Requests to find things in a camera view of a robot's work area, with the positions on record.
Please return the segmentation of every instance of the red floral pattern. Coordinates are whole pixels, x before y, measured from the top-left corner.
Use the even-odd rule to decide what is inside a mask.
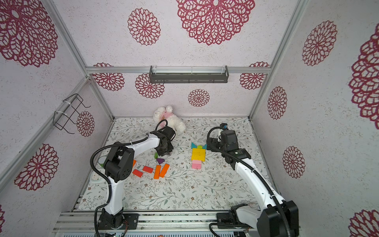
[[[159,22],[152,12],[135,9],[129,16],[128,28],[133,38],[142,45],[154,44],[161,35]]]
[[[164,84],[152,84],[147,73],[136,78],[136,88],[141,95],[151,99],[160,97],[164,92]]]
[[[269,67],[270,65],[265,62],[256,62],[249,67]],[[266,75],[264,73],[243,73],[240,76],[240,84],[246,89],[260,88]]]
[[[85,137],[89,137],[95,129],[94,117],[88,111],[81,112],[76,123],[79,133]]]
[[[271,118],[280,119],[287,107],[287,94],[285,90],[277,86],[275,87],[268,97],[267,109]]]
[[[1,205],[0,205],[0,233],[3,231],[2,228],[3,228],[3,224],[5,222],[4,214],[5,214],[5,212],[1,209]]]
[[[7,60],[23,66],[49,64],[58,49],[58,35],[38,0],[2,0],[0,50]]]
[[[221,44],[248,22],[253,0],[177,0],[182,27],[199,43]]]
[[[377,210],[362,210],[350,218],[350,237],[378,237],[379,213]]]
[[[188,101],[196,107],[204,106],[209,101],[209,93],[202,89],[193,90],[188,95]]]
[[[54,147],[42,144],[36,154],[29,160],[16,179],[20,189],[37,190],[50,182],[58,167],[58,156]]]
[[[351,69],[351,102],[358,104],[361,117],[370,118],[379,129],[379,24],[370,40],[360,47],[358,60]]]
[[[333,21],[324,21],[314,28],[303,47],[303,61],[308,66],[314,66],[324,61],[334,47],[337,36]]]
[[[305,171],[305,160],[301,151],[294,147],[288,147],[283,153],[283,165],[286,172],[292,178],[300,178]]]
[[[97,63],[95,67],[113,67],[108,63]],[[118,91],[124,86],[124,77],[121,73],[94,73],[95,82],[109,91]]]

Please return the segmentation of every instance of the white plush toy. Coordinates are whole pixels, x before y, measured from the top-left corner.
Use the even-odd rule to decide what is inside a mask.
[[[154,112],[153,119],[156,123],[159,123],[162,119],[167,120],[168,126],[173,128],[177,135],[183,133],[186,129],[184,122],[172,113],[171,105],[167,106],[166,108],[158,107],[158,109]],[[165,122],[162,122],[158,128],[160,129],[164,126]]]

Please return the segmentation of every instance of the wall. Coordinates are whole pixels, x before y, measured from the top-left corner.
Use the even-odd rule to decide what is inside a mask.
[[[87,84],[79,93],[85,106],[67,123],[54,129],[0,195],[0,233],[4,236],[48,236],[61,212],[70,211],[89,170],[89,158],[98,149],[109,118]]]
[[[269,66],[297,0],[195,2],[55,1],[89,66]],[[169,104],[181,116],[247,116],[264,78],[163,88],[142,74],[94,77],[115,116],[151,116]]]
[[[312,0],[253,117],[305,236],[379,234],[378,9]]]
[[[83,78],[42,5],[26,3],[0,8],[0,172]]]

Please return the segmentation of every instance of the table surface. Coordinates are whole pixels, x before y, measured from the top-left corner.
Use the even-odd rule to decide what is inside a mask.
[[[252,127],[247,118],[182,118],[186,124],[184,133],[177,135],[172,144],[170,156],[163,156],[162,164],[170,167],[164,178],[153,179],[152,174],[142,171],[144,166],[155,170],[155,149],[135,157],[133,169],[142,171],[140,178],[131,174],[124,187],[124,210],[227,210],[231,206],[248,203],[257,208],[258,204],[243,179],[227,164],[218,152],[206,151],[205,162],[200,170],[192,169],[191,143],[205,145],[208,131],[225,122],[235,130],[240,148],[245,148],[254,160],[267,182],[271,183],[259,153]],[[141,139],[155,129],[152,118],[119,118],[115,121],[106,145],[116,141],[126,143]],[[107,184],[87,185],[79,210],[94,210],[107,199]]]

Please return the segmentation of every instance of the aluminum rail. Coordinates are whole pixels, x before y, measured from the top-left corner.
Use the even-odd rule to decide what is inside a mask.
[[[87,73],[149,73],[150,66],[143,67],[86,67]],[[229,73],[271,72],[270,67],[230,67]],[[153,73],[225,73],[225,67],[153,67]]]

